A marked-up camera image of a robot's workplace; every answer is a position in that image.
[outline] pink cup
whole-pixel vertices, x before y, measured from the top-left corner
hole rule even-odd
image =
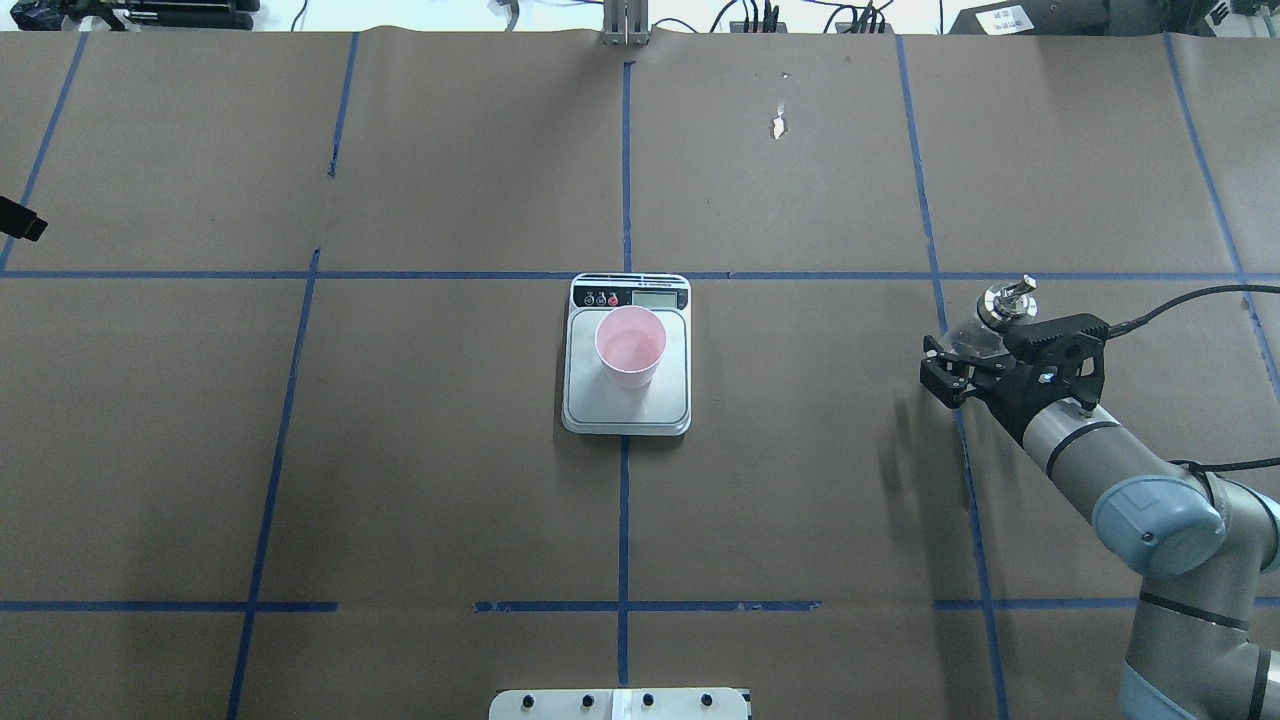
[[[595,354],[620,387],[649,384],[667,350],[667,328],[648,307],[623,305],[609,310],[595,328]]]

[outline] horizontal blue line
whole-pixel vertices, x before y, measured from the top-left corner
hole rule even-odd
[[[809,612],[822,607],[817,600],[634,600],[620,603],[612,600],[600,601],[532,601],[532,602],[477,602],[471,606],[475,612],[617,612],[620,605],[626,605],[628,612]]]
[[[328,281],[567,281],[576,272],[453,272],[453,270],[321,270]],[[931,281],[932,273],[910,272],[696,272],[691,281]],[[1039,281],[1156,281],[1156,282],[1280,282],[1280,273],[1038,273]],[[306,270],[3,270],[6,279],[307,279]],[[1021,273],[938,273],[943,281],[1005,281]]]
[[[0,612],[244,612],[247,602],[172,601],[0,601]],[[259,612],[337,612],[337,602],[260,602]]]
[[[1138,606],[1134,597],[1071,597],[1050,600],[993,600],[996,610],[1126,610]],[[1280,607],[1280,597],[1260,597],[1258,607]],[[940,600],[933,609],[942,612],[982,610],[980,600]]]

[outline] white label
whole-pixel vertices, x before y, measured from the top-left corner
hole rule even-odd
[[[1021,5],[987,10],[974,15],[982,24],[987,35],[1012,35],[1024,29],[1036,29],[1032,19],[1027,17],[1027,10]]]

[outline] robotic arm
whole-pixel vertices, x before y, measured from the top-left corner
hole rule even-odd
[[[1248,638],[1260,573],[1280,568],[1280,503],[1161,460],[1098,405],[1107,340],[1143,319],[1030,324],[1034,287],[1030,278],[995,286],[943,342],[927,337],[922,384],[947,407],[983,401],[1143,575],[1120,688],[1126,717],[1280,720],[1280,657]]]

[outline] vertical blue line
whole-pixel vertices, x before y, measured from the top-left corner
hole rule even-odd
[[[342,102],[338,104],[338,122],[333,127],[333,156],[329,159],[329,177],[338,173],[338,150],[342,147],[342,127],[347,122],[347,101],[351,100],[351,78],[356,73],[356,50],[360,47],[360,33],[351,33],[351,49],[347,50],[347,77],[342,81]]]
[[[618,468],[618,687],[630,685],[627,624],[631,603],[631,437],[622,436]]]
[[[49,124],[45,126],[45,137],[41,138],[40,150],[36,151],[36,159],[31,163],[31,173],[27,174],[27,186],[22,190],[22,200],[18,201],[20,205],[29,204],[31,195],[36,191],[36,178],[40,177],[40,168],[45,165],[45,154],[49,152],[49,143],[54,140],[58,120],[63,117],[63,108],[67,105],[67,96],[72,92],[72,82],[76,81],[76,70],[79,69],[79,60],[84,55],[84,44],[87,42],[88,33],[79,33],[79,40],[76,42],[76,54],[72,55],[72,64],[67,68],[67,77],[63,78],[63,90],[58,94],[58,102],[54,105],[54,114],[50,115]],[[5,265],[9,264],[13,243],[14,238],[8,237],[4,242],[4,250],[0,250],[0,272],[4,272]]]
[[[293,338],[293,357],[289,360],[289,379],[284,388],[284,407],[280,411],[280,428],[275,436],[275,455],[271,459],[271,478],[266,484],[266,503],[262,507],[262,525],[257,533],[257,552],[253,555],[253,577],[248,585],[248,606],[244,610],[244,624],[241,628],[239,652],[236,656],[236,675],[232,678],[230,700],[227,703],[227,720],[239,715],[241,692],[244,689],[244,669],[248,666],[248,650],[253,638],[253,620],[257,615],[259,591],[262,587],[262,569],[266,565],[266,544],[271,537],[271,520],[275,516],[275,497],[280,488],[280,470],[284,469],[284,441],[289,436],[289,420],[293,416],[293,396],[298,387],[298,363],[302,359],[302,343],[307,336],[307,322],[311,318],[311,299],[315,296],[316,272],[320,268],[320,249],[311,254],[311,268],[307,270],[307,290],[302,296],[302,313],[298,315],[298,331]]]
[[[1183,87],[1183,74],[1178,68],[1178,54],[1174,53],[1174,40],[1167,32],[1165,33],[1165,58],[1169,59],[1169,72],[1174,76],[1174,91],[1178,94],[1178,105],[1183,110],[1183,122],[1187,123],[1187,135],[1192,141],[1192,150],[1196,152],[1196,164],[1199,165],[1201,176],[1204,178],[1204,187],[1208,190],[1210,202],[1213,204],[1213,215],[1217,218],[1217,227],[1222,233],[1222,242],[1226,243],[1226,252],[1231,258],[1231,266],[1235,269],[1236,279],[1240,283],[1247,283],[1248,278],[1244,274],[1244,264],[1240,261],[1240,252],[1235,245],[1235,236],[1231,233],[1231,225],[1226,222],[1226,213],[1222,210],[1222,200],[1217,195],[1217,184],[1213,182],[1213,173],[1208,169],[1208,160],[1204,159],[1204,149],[1201,146],[1199,132],[1196,131],[1196,120],[1192,119],[1192,109],[1187,102],[1187,91]],[[1258,318],[1257,305],[1253,302],[1253,293],[1244,293],[1244,302],[1249,309],[1249,322],[1253,324],[1253,337],[1258,341],[1258,347],[1262,351],[1262,363],[1267,368],[1267,377],[1271,380],[1271,392],[1280,401],[1280,373],[1276,370],[1275,355],[1271,352],[1271,343],[1267,341],[1267,333],[1262,329],[1262,320]]]
[[[915,126],[915,105],[911,101],[911,81],[906,69],[906,47],[902,36],[897,40],[897,70],[902,82],[902,105],[906,109],[906,129],[911,140],[911,160],[915,165],[915,188],[920,200],[920,222],[928,241],[929,273],[933,281],[933,304],[938,314],[938,327],[946,334],[947,313],[942,293],[942,269],[938,264],[937,246],[933,240],[933,215],[929,211],[929,197],[924,190],[924,161],[920,155],[920,138]],[[973,480],[973,462],[969,457],[969,437],[965,432],[964,416],[959,410],[952,413],[956,432],[960,434],[960,451],[964,459],[965,489],[969,493],[969,534],[973,541],[974,562],[978,569],[978,589],[982,593],[982,619],[987,630],[987,655],[991,659],[991,675],[996,685],[996,712],[1000,720],[1009,720],[1009,700],[1005,692],[1005,666],[1000,655],[1000,632],[996,628],[995,605],[991,598],[991,578],[987,574],[987,551],[982,542],[982,519],[978,515],[978,488]]]
[[[631,272],[631,65],[622,64],[622,272]]]

